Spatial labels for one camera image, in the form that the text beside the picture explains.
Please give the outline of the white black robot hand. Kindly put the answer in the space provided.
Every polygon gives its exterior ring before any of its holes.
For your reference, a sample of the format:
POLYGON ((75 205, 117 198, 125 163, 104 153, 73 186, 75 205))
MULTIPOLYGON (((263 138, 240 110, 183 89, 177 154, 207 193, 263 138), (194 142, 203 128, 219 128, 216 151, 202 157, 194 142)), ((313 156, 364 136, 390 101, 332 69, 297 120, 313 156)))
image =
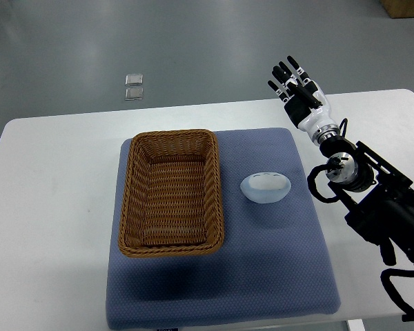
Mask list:
MULTIPOLYGON (((305 71, 298 62, 290 55, 287 56, 287 61, 295 69, 298 77, 304 80, 305 71)), ((285 89, 268 80, 268 86, 285 103, 284 109, 296 128, 306 132, 313 143, 322 143, 330 137, 340 135, 339 126, 331 118, 330 103, 315 81, 309 79, 305 86, 288 83, 294 81, 295 76, 283 61, 279 62, 279 67, 273 68, 272 75, 286 90, 294 94, 290 98, 285 89)))

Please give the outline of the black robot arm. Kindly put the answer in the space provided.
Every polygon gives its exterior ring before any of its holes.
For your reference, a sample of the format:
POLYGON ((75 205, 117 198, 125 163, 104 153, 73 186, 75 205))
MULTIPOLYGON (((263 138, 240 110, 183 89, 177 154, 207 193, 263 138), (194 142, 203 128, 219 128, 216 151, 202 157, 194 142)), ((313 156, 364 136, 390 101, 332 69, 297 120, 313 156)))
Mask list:
POLYGON ((362 142, 346 138, 348 121, 332 119, 326 95, 294 58, 279 62, 272 75, 268 85, 290 121, 327 159, 311 170, 310 193, 323 203, 342 202, 347 224, 379 246, 386 265, 395 265, 395 247, 414 265, 413 182, 362 142))

